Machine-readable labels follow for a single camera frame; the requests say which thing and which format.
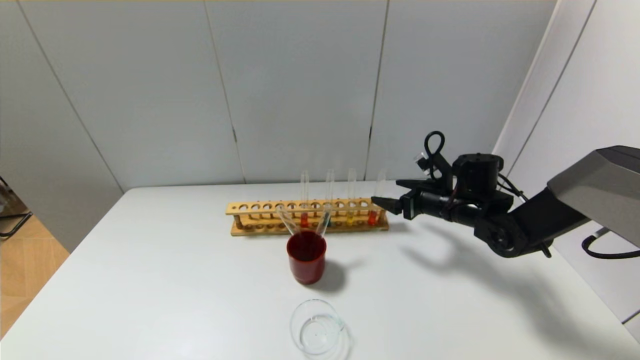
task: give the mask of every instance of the yellow liquid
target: yellow liquid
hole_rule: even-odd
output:
[[[353,225],[353,211],[347,212],[347,225],[348,226]]]

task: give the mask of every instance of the wooden floor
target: wooden floor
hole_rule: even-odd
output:
[[[2,224],[2,230],[13,224]],[[0,244],[0,336],[4,336],[69,253],[31,217]]]

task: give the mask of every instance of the wooden test tube rack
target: wooden test tube rack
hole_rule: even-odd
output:
[[[252,201],[230,202],[227,205],[226,215],[234,217],[231,227],[232,236],[256,236],[289,234],[280,217],[276,213],[277,206],[284,206],[300,226],[300,215],[308,214],[309,229],[315,230],[322,217],[325,200],[309,200],[308,208],[302,208],[299,200],[278,201]],[[373,204],[368,197],[356,198],[351,201],[354,206],[349,206],[347,199],[333,199],[331,226],[327,227],[327,233],[351,233],[358,231],[386,231],[389,230],[387,212],[383,208]],[[348,225],[347,212],[353,212],[353,222]],[[369,225],[369,211],[375,211],[377,221]]]

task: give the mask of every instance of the red cup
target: red cup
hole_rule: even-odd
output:
[[[287,242],[289,267],[300,284],[317,282],[324,272],[326,241],[314,231],[302,230]]]

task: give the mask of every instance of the black wire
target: black wire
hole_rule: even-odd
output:
[[[599,252],[593,252],[589,250],[589,246],[596,241],[597,237],[591,235],[582,241],[582,249],[584,252],[598,259],[630,259],[640,257],[640,250],[631,252],[622,252],[621,254],[602,254]]]
[[[429,139],[433,135],[438,135],[440,137],[440,145],[438,145],[438,148],[436,149],[436,151],[432,153],[431,149],[429,149]],[[431,180],[434,180],[434,181],[436,180],[436,177],[433,174],[433,172],[435,170],[433,168],[433,158],[432,157],[440,154],[440,151],[442,150],[442,147],[444,147],[444,134],[441,133],[440,131],[432,131],[432,132],[427,134],[427,137],[424,138],[424,151],[427,153],[427,160],[429,160],[429,174],[431,175]]]
[[[498,185],[507,190],[508,192],[512,193],[513,195],[519,196],[521,198],[524,199],[524,201],[529,201],[529,198],[526,197],[524,195],[524,192],[521,192],[506,176],[502,175],[502,174],[498,174],[498,176],[505,182],[507,183],[507,185],[509,185],[509,188],[507,188],[506,186],[504,186],[503,184],[498,183]]]

